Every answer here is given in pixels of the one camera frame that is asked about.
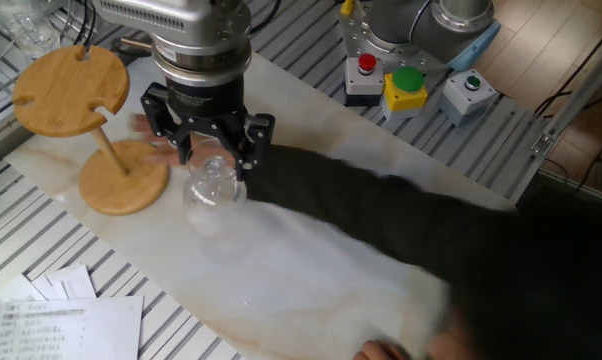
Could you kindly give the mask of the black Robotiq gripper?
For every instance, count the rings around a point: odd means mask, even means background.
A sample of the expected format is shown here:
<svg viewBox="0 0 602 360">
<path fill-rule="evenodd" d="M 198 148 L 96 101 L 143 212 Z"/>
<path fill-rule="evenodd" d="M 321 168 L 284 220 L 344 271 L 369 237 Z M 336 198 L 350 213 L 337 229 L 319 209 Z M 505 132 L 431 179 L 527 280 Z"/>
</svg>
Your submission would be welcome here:
<svg viewBox="0 0 602 360">
<path fill-rule="evenodd" d="M 181 165 L 190 159 L 190 118 L 215 122 L 222 145 L 235 160 L 238 181 L 263 162 L 272 141 L 275 117 L 247 114 L 243 76 L 211 87 L 187 86 L 169 78 L 166 85 L 151 83 L 141 96 L 141 104 L 152 133 L 165 137 L 177 149 Z"/>
</svg>

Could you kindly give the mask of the person's right hand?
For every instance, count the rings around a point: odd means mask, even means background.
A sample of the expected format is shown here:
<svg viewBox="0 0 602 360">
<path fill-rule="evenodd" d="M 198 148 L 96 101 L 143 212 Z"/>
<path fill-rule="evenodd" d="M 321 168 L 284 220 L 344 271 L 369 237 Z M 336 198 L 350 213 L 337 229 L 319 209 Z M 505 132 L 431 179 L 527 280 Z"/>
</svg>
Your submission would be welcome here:
<svg viewBox="0 0 602 360">
<path fill-rule="evenodd" d="M 153 164 L 165 164 L 169 166 L 181 166 L 178 151 L 163 137 L 157 137 L 151 130 L 146 117 L 142 114 L 133 114 L 129 127 L 140 135 L 140 139 L 153 145 L 156 151 L 145 157 L 145 160 Z M 192 150 L 191 157 L 187 162 L 190 167 L 203 167 L 205 160 L 212 156 L 220 156 L 225 164 L 233 167 L 235 159 L 216 138 L 208 137 L 198 133 L 191 133 L 190 140 Z"/>
</svg>

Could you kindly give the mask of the person's left hand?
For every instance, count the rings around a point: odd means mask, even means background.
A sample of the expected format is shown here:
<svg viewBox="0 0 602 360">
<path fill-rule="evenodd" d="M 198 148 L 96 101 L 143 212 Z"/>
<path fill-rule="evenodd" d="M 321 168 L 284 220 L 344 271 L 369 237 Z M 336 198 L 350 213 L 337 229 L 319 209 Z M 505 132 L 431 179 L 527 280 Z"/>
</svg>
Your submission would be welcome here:
<svg viewBox="0 0 602 360">
<path fill-rule="evenodd" d="M 353 356 L 353 360 L 410 360 L 410 355 L 400 346 L 382 340 L 368 340 Z"/>
</svg>

